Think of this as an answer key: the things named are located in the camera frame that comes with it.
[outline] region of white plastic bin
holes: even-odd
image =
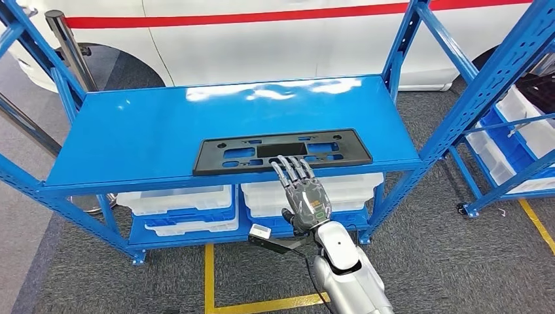
[[[374,188],[384,181],[382,173],[320,177],[333,211],[361,209],[374,197]],[[241,184],[245,203],[256,218],[281,216],[282,208],[289,208],[279,181]]]
[[[210,232],[223,232],[234,231],[239,228],[239,207],[235,206],[235,218],[232,220],[204,222],[204,221],[190,221],[178,222],[173,226],[155,226],[149,227],[145,225],[145,229],[154,230],[157,236],[182,236],[187,232],[195,231],[210,231]]]
[[[481,128],[482,126],[480,123],[477,123],[476,127]],[[497,185],[503,184],[516,174],[512,166],[505,158],[505,155],[485,131],[470,133],[466,135],[466,138],[472,149],[480,156],[480,159],[482,159],[484,165],[488,168],[490,175]],[[523,182],[507,194],[546,190],[551,188],[555,188],[554,178],[532,179]]]
[[[542,113],[518,91],[511,86],[503,100],[497,103],[499,112],[507,121],[521,120],[541,116]],[[526,145],[541,158],[555,148],[555,129],[548,120],[538,120],[518,128],[518,132],[526,140]]]
[[[118,205],[127,206],[133,214],[165,214],[172,209],[218,209],[231,206],[231,186],[199,186],[118,194]]]

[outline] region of plastic storage bin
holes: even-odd
[[[500,185],[516,174],[515,170],[507,160],[495,141],[485,131],[474,132],[466,135],[466,139],[472,150],[480,157],[486,166],[490,177],[497,185]],[[531,192],[555,188],[555,180],[551,177],[530,179],[513,188],[508,194]]]
[[[340,222],[345,227],[350,224],[362,225],[367,224],[368,209],[364,206],[362,209],[356,211],[339,211],[331,213],[331,220]],[[272,229],[273,232],[280,231],[293,231],[293,227],[285,221],[281,216],[274,217],[252,217],[250,212],[247,211],[247,216],[249,220],[254,224],[260,224],[261,226],[268,227]]]
[[[158,236],[177,236],[187,232],[233,231],[239,228],[237,205],[238,188],[232,189],[232,205],[224,209],[179,209],[166,214],[136,216],[134,219],[144,222],[145,228],[154,230]]]
[[[363,208],[365,202],[374,197],[374,188],[384,181],[384,176],[382,173],[368,173],[321,177],[319,180],[332,203],[332,210],[339,212]],[[281,218],[281,209],[289,208],[279,181],[241,184],[241,189],[253,218]]]
[[[232,204],[231,185],[200,186],[144,192],[120,193],[116,202],[134,215],[164,214],[174,209],[220,209]]]
[[[498,102],[480,123],[483,126],[489,126],[539,115],[541,113],[513,86],[505,98]],[[523,170],[555,148],[555,130],[547,120],[530,122],[516,128],[514,126],[494,128],[487,132],[516,172]],[[553,166],[533,178],[552,177],[555,177]]]
[[[184,221],[176,222],[173,225],[148,225],[145,224],[145,228],[148,230],[154,230],[156,234],[160,237],[165,236],[182,236],[187,232],[195,231],[210,231],[210,232],[222,232],[222,231],[233,231],[239,228],[239,213],[238,208],[235,207],[234,218],[231,220],[224,221]]]

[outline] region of shelf foot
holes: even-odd
[[[140,253],[135,254],[133,257],[133,265],[140,266],[145,264],[145,258],[147,255],[147,250],[142,250]]]
[[[365,229],[359,232],[359,244],[370,244],[372,238],[370,237],[370,230]]]
[[[477,209],[469,209],[468,203],[458,203],[457,212],[461,215],[467,216],[469,218],[476,218],[480,215]]]

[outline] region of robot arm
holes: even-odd
[[[392,314],[392,306],[384,293],[384,283],[368,260],[356,247],[347,230],[331,221],[331,203],[326,192],[305,160],[278,156],[289,176],[272,162],[293,212],[282,215],[293,225],[299,241],[271,238],[271,229],[254,224],[249,241],[278,253],[295,250],[313,239],[320,248],[314,259],[315,277],[330,296],[338,314]]]

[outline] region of yellow floor line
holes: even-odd
[[[326,302],[329,302],[328,295],[323,293]],[[214,314],[254,314],[264,313],[269,311],[278,311],[280,309],[294,309],[296,307],[309,306],[321,304],[322,300],[318,294],[311,294],[308,296],[295,296],[293,298],[255,302],[248,304],[231,305],[225,307],[216,307]]]
[[[204,245],[204,313],[214,313],[214,244]]]
[[[326,302],[329,302],[327,293],[322,293]],[[252,314],[280,309],[293,309],[296,307],[321,304],[318,294],[295,296],[271,301],[215,307],[214,303],[214,245],[204,246],[204,313],[205,314]]]
[[[553,255],[555,255],[555,241],[553,241],[553,238],[551,238],[551,235],[549,235],[549,233],[547,232],[547,230],[545,229],[541,221],[539,221],[539,219],[536,216],[536,213],[534,213],[534,210],[532,209],[532,207],[530,207],[530,204],[528,203],[528,201],[524,199],[519,199],[518,202],[520,203],[520,206],[522,206],[522,208],[524,209],[524,211],[526,212],[530,220],[532,220],[532,223],[534,223],[534,226],[536,226],[536,229],[538,229],[541,237],[551,248]]]

